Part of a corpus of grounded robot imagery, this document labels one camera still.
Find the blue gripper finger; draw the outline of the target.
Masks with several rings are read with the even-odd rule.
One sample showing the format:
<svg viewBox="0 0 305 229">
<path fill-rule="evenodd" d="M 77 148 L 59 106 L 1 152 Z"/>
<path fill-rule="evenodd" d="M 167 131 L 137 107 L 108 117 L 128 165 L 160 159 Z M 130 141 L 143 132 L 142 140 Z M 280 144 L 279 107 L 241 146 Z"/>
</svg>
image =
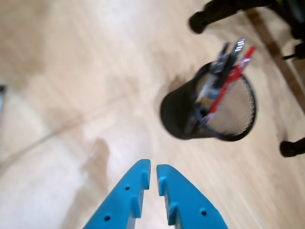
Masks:
<svg viewBox="0 0 305 229">
<path fill-rule="evenodd" d="M 156 171 L 168 225 L 174 225 L 176 229 L 228 228 L 214 205 L 177 169 L 162 164 Z"/>
<path fill-rule="evenodd" d="M 85 229 L 133 229 L 142 215 L 144 191 L 150 187 L 151 161 L 137 161 L 98 207 Z"/>
</svg>

